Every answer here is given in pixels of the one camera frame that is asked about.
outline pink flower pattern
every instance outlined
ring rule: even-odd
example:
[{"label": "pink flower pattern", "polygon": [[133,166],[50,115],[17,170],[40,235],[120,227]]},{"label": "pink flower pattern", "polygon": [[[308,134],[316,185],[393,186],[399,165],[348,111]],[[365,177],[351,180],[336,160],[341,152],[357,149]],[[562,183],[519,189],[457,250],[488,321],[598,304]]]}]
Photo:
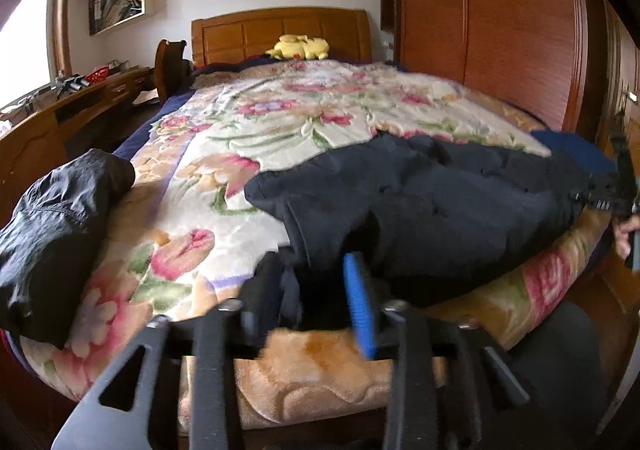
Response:
[{"label": "pink flower pattern", "polygon": [[424,131],[421,131],[420,129],[413,129],[412,131],[405,131],[404,133],[402,133],[400,135],[400,138],[404,138],[405,140],[408,140],[409,138],[413,138],[414,136],[418,136],[418,135],[425,135],[426,133]]},{"label": "pink flower pattern", "polygon": [[292,93],[310,93],[326,91],[327,86],[318,82],[309,82],[307,84],[300,84],[296,82],[285,82],[282,85],[285,91],[291,91]]},{"label": "pink flower pattern", "polygon": [[176,172],[177,177],[198,179],[195,188],[216,190],[226,185],[225,198],[235,196],[260,171],[260,163],[235,153],[210,154]]},{"label": "pink flower pattern", "polygon": [[294,60],[289,63],[289,67],[293,71],[306,71],[306,62],[304,62],[303,60],[299,60],[299,61]]},{"label": "pink flower pattern", "polygon": [[193,127],[191,127],[191,129],[189,129],[190,133],[201,133],[203,131],[206,131],[207,129],[209,129],[211,126],[210,123],[200,123],[199,125],[194,125]]},{"label": "pink flower pattern", "polygon": [[95,271],[82,294],[69,341],[52,353],[60,379],[76,400],[153,313],[148,303],[129,302],[138,281],[122,266],[117,261]]},{"label": "pink flower pattern", "polygon": [[534,325],[538,325],[558,305],[572,284],[569,259],[552,246],[523,265],[522,277],[531,301]]},{"label": "pink flower pattern", "polygon": [[295,100],[275,98],[273,100],[254,102],[252,104],[239,106],[238,112],[241,115],[265,115],[275,111],[285,111],[287,109],[291,109],[295,105]]},{"label": "pink flower pattern", "polygon": [[160,122],[162,129],[175,129],[176,127],[183,127],[187,124],[188,118],[185,115],[172,116]]},{"label": "pink flower pattern", "polygon": [[423,98],[416,93],[407,93],[400,99],[400,101],[403,104],[408,105],[433,105],[430,100]]},{"label": "pink flower pattern", "polygon": [[350,114],[335,115],[332,113],[322,113],[320,115],[320,121],[322,123],[335,123],[336,125],[351,125],[353,116]]},{"label": "pink flower pattern", "polygon": [[363,84],[354,84],[352,82],[345,82],[344,84],[337,84],[333,86],[330,90],[335,93],[339,93],[341,95],[346,95],[349,93],[357,93],[358,91],[366,88]]},{"label": "pink flower pattern", "polygon": [[434,133],[431,134],[430,137],[435,138],[436,140],[450,141],[451,143],[469,143],[466,138],[455,138],[452,135],[447,135],[446,133]]},{"label": "pink flower pattern", "polygon": [[216,238],[210,230],[192,230],[158,248],[151,256],[151,270],[157,277],[174,281],[195,270],[215,243]]}]

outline screw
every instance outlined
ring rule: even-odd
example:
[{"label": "screw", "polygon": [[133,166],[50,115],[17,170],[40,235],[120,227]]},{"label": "screw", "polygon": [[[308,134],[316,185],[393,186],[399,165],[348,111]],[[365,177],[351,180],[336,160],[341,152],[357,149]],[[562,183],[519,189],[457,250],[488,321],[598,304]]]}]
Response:
[{"label": "screw", "polygon": [[240,299],[226,299],[225,302],[218,306],[218,309],[220,311],[238,311],[243,305]]},{"label": "screw", "polygon": [[463,316],[460,321],[458,321],[458,326],[460,327],[460,329],[478,329],[480,327],[480,322],[478,321],[477,318],[474,318],[472,316]]},{"label": "screw", "polygon": [[166,324],[167,322],[169,322],[169,317],[167,315],[157,315],[157,316],[154,316],[151,319],[151,322],[149,322],[146,326],[156,329]]},{"label": "screw", "polygon": [[404,311],[408,304],[404,300],[389,300],[383,305],[385,311]]}]

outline finger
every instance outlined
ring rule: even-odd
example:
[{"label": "finger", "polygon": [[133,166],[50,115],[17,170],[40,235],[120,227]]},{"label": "finger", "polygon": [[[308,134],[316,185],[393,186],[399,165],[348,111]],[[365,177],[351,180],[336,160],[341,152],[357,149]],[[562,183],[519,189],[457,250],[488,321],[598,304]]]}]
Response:
[{"label": "finger", "polygon": [[631,245],[625,242],[616,243],[616,253],[621,259],[626,260],[631,253]]},{"label": "finger", "polygon": [[623,233],[629,233],[635,230],[640,230],[640,216],[634,215],[629,221],[620,223],[620,231]]},{"label": "finger", "polygon": [[620,230],[620,227],[615,227],[613,228],[613,236],[616,239],[620,239],[620,240],[626,240],[629,239],[629,234],[623,232],[622,230]]}]

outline bedspread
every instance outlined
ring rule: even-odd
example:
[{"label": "bedspread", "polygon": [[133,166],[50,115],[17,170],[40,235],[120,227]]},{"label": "bedspread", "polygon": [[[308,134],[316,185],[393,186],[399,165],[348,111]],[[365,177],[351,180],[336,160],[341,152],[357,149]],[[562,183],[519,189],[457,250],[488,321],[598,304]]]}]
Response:
[{"label": "bedspread", "polygon": [[[284,62],[198,77],[193,97],[154,125],[133,157],[136,183],[110,217],[102,253],[64,350],[22,338],[33,369],[78,400],[152,315],[202,315],[233,297],[266,250],[287,242],[283,225],[251,207],[243,186],[261,170],[286,169],[377,131],[503,145],[547,156],[522,128],[453,82],[383,64]],[[497,101],[495,109],[508,109]],[[555,243],[473,292],[429,308],[473,315],[505,348],[558,304],[609,221],[584,211]],[[186,358],[180,422],[190,418]],[[389,362],[360,358],[349,331],[270,334],[260,358],[236,361],[246,428],[291,424],[386,403]]]}]

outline wooden headboard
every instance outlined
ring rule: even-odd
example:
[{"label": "wooden headboard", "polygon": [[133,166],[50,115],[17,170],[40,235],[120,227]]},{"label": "wooden headboard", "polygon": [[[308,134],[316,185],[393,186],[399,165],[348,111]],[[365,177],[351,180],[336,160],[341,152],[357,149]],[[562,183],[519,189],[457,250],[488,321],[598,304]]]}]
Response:
[{"label": "wooden headboard", "polygon": [[369,21],[364,10],[291,7],[238,12],[191,23],[193,63],[202,68],[214,62],[240,62],[260,55],[283,34],[322,37],[331,57],[371,61]]}]

